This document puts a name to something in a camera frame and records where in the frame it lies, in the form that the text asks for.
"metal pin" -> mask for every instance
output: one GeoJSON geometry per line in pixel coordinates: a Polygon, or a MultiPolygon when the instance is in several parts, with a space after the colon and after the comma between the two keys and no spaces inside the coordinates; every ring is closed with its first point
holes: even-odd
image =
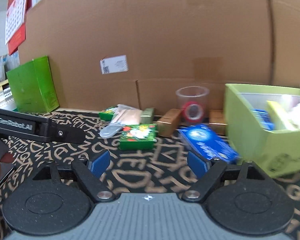
{"type": "Polygon", "coordinates": [[[110,191],[100,191],[97,197],[100,199],[109,199],[112,197],[112,193],[110,191]]]}
{"type": "Polygon", "coordinates": [[[200,197],[200,193],[198,191],[195,190],[188,190],[185,192],[185,195],[187,198],[191,198],[191,199],[195,199],[200,197]]]}

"blue box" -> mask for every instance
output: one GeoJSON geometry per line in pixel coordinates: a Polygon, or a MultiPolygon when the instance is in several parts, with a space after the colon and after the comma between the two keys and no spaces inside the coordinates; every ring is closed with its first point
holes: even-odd
{"type": "Polygon", "coordinates": [[[178,131],[189,151],[195,151],[208,160],[219,157],[227,163],[236,163],[239,158],[237,152],[204,124],[181,128],[178,131]]]}

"small green box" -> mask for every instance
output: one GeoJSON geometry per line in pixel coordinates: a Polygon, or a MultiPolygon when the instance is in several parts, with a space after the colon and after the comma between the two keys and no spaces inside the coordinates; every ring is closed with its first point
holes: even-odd
{"type": "Polygon", "coordinates": [[[155,124],[127,125],[119,140],[121,150],[151,150],[156,142],[155,124]]]}
{"type": "Polygon", "coordinates": [[[153,123],[154,108],[146,108],[141,114],[141,124],[153,123]]]}
{"type": "Polygon", "coordinates": [[[99,117],[103,121],[111,121],[115,111],[118,109],[117,106],[111,106],[99,113],[99,117]]]}
{"type": "Polygon", "coordinates": [[[40,57],[7,72],[18,111],[47,113],[59,106],[48,57],[40,57]]]}
{"type": "Polygon", "coordinates": [[[252,160],[271,177],[300,170],[300,130],[263,129],[251,109],[266,110],[266,101],[278,101],[282,94],[300,89],[264,85],[226,84],[224,116],[230,145],[244,160],[252,160]]]}

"black round motor cover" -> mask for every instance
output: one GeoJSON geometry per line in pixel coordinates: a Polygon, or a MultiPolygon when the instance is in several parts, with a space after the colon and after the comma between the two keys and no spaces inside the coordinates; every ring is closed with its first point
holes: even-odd
{"type": "Polygon", "coordinates": [[[13,230],[32,236],[46,236],[77,226],[90,209],[89,198],[79,189],[61,182],[41,180],[7,198],[3,215],[13,230]]]}
{"type": "Polygon", "coordinates": [[[224,228],[253,236],[274,234],[289,224],[292,200],[264,180],[244,180],[215,190],[207,199],[207,211],[224,228]]]}

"ribbed gray surface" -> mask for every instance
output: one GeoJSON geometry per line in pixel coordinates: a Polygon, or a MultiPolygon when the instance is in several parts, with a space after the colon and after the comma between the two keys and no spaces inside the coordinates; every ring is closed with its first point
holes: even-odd
{"type": "MultiPolygon", "coordinates": [[[[76,228],[55,236],[33,237],[13,232],[7,240],[243,240],[215,225],[199,204],[169,194],[123,193],[111,203],[98,204],[76,228]]],[[[285,234],[262,240],[289,240],[285,234]]]]}

